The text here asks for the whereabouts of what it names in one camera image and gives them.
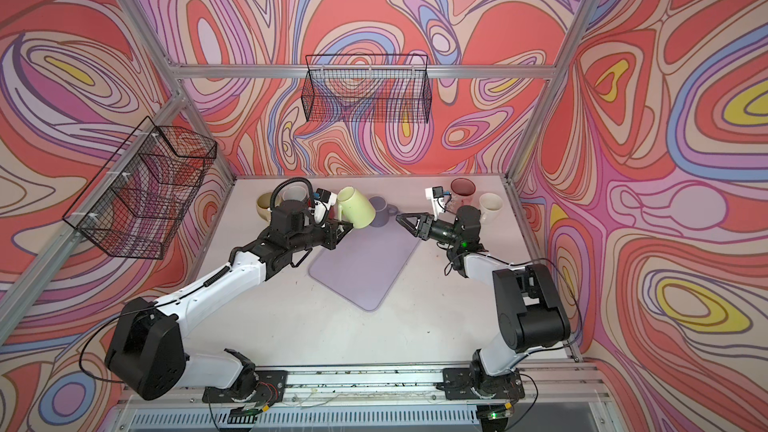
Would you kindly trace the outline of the light green mug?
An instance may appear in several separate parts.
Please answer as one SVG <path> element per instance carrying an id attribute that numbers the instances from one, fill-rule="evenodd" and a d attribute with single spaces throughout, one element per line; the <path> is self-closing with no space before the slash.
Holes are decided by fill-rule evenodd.
<path id="1" fill-rule="evenodd" d="M 370 226 L 376 211 L 369 199 L 354 187 L 348 186 L 339 191 L 336 200 L 336 217 L 347 221 L 355 229 Z"/>

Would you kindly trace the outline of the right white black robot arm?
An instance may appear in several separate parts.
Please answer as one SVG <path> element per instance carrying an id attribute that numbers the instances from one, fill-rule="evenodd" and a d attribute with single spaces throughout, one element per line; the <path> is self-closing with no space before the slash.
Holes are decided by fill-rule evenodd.
<path id="1" fill-rule="evenodd" d="M 571 336 L 570 320 L 549 268 L 489 255 L 481 243 L 481 212 L 472 206 L 460 207 L 451 222 L 430 213 L 400 213 L 396 221 L 412 236 L 441 245 L 450 270 L 494 292 L 498 334 L 474 352 L 468 367 L 445 368 L 436 387 L 449 400 L 518 401 L 524 395 L 518 366 Z"/>

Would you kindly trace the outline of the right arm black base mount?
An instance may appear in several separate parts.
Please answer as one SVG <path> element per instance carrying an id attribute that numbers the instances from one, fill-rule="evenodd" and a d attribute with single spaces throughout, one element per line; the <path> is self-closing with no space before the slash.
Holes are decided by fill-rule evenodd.
<path id="1" fill-rule="evenodd" d="M 516 403 L 526 396 L 520 374 L 515 372 L 488 376 L 474 367 L 442 370 L 442 381 L 435 387 L 448 400 L 508 400 Z"/>

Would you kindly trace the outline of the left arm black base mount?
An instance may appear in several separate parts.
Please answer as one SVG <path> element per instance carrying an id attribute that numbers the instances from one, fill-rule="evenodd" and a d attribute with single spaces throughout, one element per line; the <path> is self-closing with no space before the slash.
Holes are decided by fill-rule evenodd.
<path id="1" fill-rule="evenodd" d="M 229 388 L 206 387 L 202 401 L 207 404 L 273 405 L 283 400 L 287 378 L 287 370 L 267 369 L 245 372 Z"/>

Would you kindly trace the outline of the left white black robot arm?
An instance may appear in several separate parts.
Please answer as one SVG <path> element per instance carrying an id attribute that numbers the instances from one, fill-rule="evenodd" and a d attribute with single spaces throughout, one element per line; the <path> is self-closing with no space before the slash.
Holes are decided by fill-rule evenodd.
<path id="1" fill-rule="evenodd" d="M 113 382 L 144 400 L 199 387 L 232 402 L 253 400 L 260 379 L 248 357 L 232 348 L 219 354 L 196 352 L 185 340 L 231 300 L 287 267 L 298 267 L 296 254 L 307 257 L 316 247 L 335 249 L 353 228 L 332 217 L 337 199 L 336 193 L 315 189 L 306 178 L 288 179 L 270 195 L 268 226 L 253 241 L 233 248 L 222 266 L 158 299 L 126 303 L 109 321 L 115 329 L 104 364 Z"/>

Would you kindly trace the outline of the white mug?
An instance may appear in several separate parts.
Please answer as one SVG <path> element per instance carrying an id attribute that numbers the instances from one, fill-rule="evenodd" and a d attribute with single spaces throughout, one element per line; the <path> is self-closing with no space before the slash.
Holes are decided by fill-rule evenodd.
<path id="1" fill-rule="evenodd" d="M 490 223 L 495 220 L 504 206 L 504 200 L 495 193 L 484 193 L 478 199 L 482 223 Z"/>

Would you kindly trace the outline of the pink patterned mug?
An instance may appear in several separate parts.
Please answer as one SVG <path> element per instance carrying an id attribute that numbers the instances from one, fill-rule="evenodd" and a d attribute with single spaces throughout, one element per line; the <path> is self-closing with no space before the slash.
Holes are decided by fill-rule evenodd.
<path id="1" fill-rule="evenodd" d="M 464 177 L 454 179 L 450 184 L 451 205 L 458 209 L 464 205 L 471 205 L 476 192 L 475 183 Z"/>

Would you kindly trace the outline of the light blue mug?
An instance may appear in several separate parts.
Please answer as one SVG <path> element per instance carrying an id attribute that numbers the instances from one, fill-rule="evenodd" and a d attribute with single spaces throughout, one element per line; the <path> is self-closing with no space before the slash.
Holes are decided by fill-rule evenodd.
<path id="1" fill-rule="evenodd" d="M 296 200 L 305 202 L 308 199 L 308 192 L 302 184 L 291 184 L 285 187 L 281 193 L 283 200 Z"/>

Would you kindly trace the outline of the beige speckled mug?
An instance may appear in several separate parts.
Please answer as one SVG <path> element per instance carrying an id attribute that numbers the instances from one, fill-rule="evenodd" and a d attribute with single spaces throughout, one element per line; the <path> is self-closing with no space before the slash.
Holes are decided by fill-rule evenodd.
<path id="1" fill-rule="evenodd" d="M 271 197 L 271 192 L 263 193 L 256 201 L 257 214 L 266 222 L 271 220 Z"/>

